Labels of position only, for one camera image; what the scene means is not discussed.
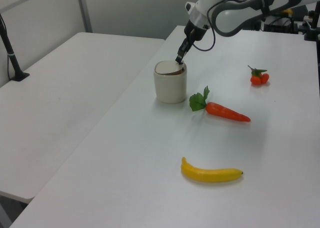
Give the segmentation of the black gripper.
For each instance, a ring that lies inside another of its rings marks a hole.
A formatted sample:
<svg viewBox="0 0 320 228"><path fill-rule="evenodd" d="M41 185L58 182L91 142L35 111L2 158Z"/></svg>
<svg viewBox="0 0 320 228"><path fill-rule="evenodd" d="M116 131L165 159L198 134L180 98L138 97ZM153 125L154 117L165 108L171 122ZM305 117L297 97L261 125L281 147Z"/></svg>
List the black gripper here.
<svg viewBox="0 0 320 228"><path fill-rule="evenodd" d="M186 35L186 38L183 40L182 44L178 48L177 57L175 59L175 61L178 64L183 63L183 58L190 50L190 48L193 46L193 42L201 41L206 32L206 28L197 27L190 20L187 22L184 28L184 34Z"/></svg>

